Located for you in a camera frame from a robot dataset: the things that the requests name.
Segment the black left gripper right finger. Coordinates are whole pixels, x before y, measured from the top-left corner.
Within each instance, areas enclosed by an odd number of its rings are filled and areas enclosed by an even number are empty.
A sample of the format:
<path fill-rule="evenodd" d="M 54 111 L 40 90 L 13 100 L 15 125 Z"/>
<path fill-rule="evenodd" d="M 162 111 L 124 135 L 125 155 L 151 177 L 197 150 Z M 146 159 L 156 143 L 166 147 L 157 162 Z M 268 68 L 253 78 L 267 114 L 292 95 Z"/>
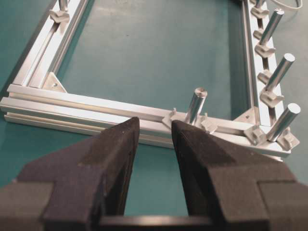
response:
<path fill-rule="evenodd" d="M 189 215 L 218 231 L 305 231 L 308 187 L 288 166 L 175 120 L 171 125 Z"/>

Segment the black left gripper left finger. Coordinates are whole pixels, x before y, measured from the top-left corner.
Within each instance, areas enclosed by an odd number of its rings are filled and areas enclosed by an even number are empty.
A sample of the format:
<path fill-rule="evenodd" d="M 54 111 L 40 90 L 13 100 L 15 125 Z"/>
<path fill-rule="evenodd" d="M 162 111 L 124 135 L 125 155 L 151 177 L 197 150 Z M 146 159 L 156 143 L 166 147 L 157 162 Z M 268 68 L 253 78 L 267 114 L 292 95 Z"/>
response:
<path fill-rule="evenodd" d="M 0 190 L 3 231 L 90 231 L 123 215 L 140 121 L 133 117 L 33 160 Z"/>

